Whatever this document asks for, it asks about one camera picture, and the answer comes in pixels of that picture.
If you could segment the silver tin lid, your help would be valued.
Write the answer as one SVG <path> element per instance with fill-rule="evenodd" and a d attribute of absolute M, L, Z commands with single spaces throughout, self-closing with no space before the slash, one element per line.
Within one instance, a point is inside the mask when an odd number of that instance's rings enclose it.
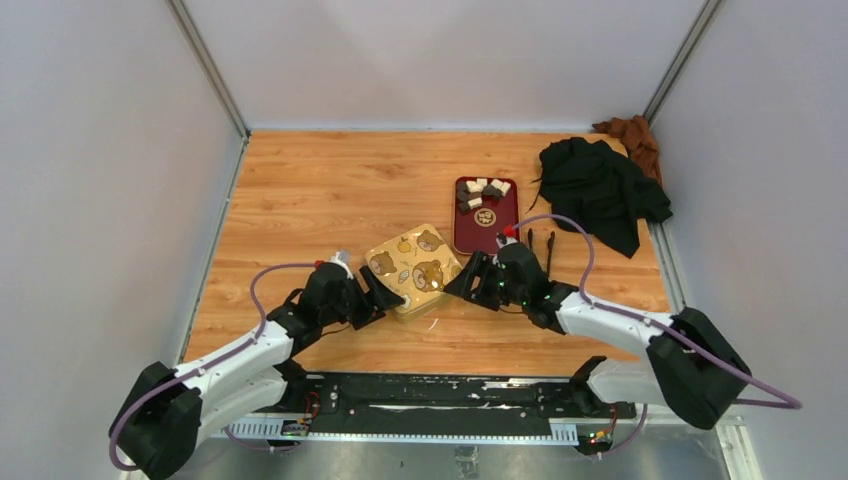
<path fill-rule="evenodd" d="M 419 225 L 365 254 L 365 265 L 402 304 L 397 319 L 410 322 L 445 299 L 444 287 L 456 278 L 462 265 L 446 239 L 431 224 Z"/>

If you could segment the red chocolate tray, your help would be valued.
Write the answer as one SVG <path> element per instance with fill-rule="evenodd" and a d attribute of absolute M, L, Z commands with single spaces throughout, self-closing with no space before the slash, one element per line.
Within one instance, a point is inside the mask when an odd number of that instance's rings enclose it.
<path fill-rule="evenodd" d="M 476 251 L 495 254 L 497 235 L 519 221 L 517 183 L 510 178 L 461 176 L 454 190 L 454 249 L 467 256 Z"/>

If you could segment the metal tongs black tips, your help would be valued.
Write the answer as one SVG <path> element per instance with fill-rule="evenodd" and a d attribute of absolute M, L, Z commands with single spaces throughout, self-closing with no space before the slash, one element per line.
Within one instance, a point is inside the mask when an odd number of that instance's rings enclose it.
<path fill-rule="evenodd" d="M 530 253 L 533 255 L 534 259 L 539 263 L 546 277 L 551 278 L 551 270 L 553 263 L 552 255 L 555 245 L 555 233 L 550 232 L 548 236 L 544 238 L 545 244 L 542 250 L 535 248 L 536 237 L 537 235 L 534 233 L 534 229 L 528 228 L 526 232 L 526 246 Z"/>

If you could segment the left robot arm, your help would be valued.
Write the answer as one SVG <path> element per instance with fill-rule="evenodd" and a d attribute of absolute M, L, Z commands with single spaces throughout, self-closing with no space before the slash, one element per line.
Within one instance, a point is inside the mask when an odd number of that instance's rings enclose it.
<path fill-rule="evenodd" d="M 306 386 L 287 371 L 327 326 L 361 329 L 405 304 L 368 268 L 353 272 L 342 260 L 318 261 L 301 288 L 266 311 L 258 325 L 198 360 L 169 367 L 160 361 L 138 375 L 108 430 L 108 455 L 120 471 L 150 479 L 177 473 L 211 435 L 271 405 L 298 411 Z"/>

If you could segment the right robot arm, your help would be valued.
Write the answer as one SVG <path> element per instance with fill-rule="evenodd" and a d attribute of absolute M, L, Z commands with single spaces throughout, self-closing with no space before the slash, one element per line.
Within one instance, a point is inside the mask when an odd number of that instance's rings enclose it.
<path fill-rule="evenodd" d="M 703 312 L 645 312 L 604 303 L 551 279 L 521 243 L 496 255 L 474 253 L 444 291 L 490 310 L 518 306 L 541 329 L 594 338 L 638 356 L 636 362 L 594 356 L 571 376 L 571 403 L 584 417 L 618 403 L 658 405 L 709 430 L 745 388 L 733 372 L 750 372 Z"/>

